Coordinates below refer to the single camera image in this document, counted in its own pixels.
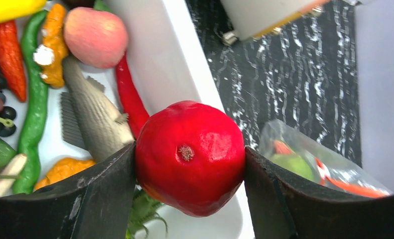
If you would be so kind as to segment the red toy apple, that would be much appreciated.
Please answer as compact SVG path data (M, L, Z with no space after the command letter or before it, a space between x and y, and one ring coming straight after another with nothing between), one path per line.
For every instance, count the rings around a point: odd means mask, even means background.
M193 217L219 211L244 179L245 143L224 112L180 101L152 115L135 147L139 185L154 199Z

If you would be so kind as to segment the clear zip top bag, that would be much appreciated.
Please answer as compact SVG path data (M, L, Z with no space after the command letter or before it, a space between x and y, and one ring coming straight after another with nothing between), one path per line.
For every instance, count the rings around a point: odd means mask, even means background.
M265 123L260 136L259 153L268 160L274 154L297 154L311 166L313 182L333 190L368 198L392 194L356 163L278 119Z

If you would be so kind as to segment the green toy cabbage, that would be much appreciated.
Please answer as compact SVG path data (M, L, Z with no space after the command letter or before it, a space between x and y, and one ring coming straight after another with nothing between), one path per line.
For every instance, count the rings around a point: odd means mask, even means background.
M311 166L297 154L274 154L270 161L307 180L314 181Z

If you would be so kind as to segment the orange toy ginger root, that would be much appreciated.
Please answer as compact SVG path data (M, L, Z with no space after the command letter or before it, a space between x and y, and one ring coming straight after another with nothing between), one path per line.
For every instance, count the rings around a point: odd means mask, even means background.
M65 8L56 3L47 13L42 26L42 43L33 53L33 60L42 71L43 82L53 88L64 86L62 60L68 56L68 48L63 37L63 25L66 15Z

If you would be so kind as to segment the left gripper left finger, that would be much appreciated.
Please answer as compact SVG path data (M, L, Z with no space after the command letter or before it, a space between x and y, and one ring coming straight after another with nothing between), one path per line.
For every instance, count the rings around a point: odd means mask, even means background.
M123 239L135 188L134 145L31 194L0 198L0 239Z

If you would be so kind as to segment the toy peach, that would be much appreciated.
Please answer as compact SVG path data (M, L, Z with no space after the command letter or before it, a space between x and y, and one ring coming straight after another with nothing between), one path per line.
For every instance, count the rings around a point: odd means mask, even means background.
M67 14L64 40L70 52L95 68L115 67L124 55L129 35L115 14L90 7L76 7Z

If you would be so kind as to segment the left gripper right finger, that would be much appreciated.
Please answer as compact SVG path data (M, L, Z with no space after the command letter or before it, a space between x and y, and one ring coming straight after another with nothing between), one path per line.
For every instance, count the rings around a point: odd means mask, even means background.
M258 239L394 239L394 195L333 190L246 147L245 189Z

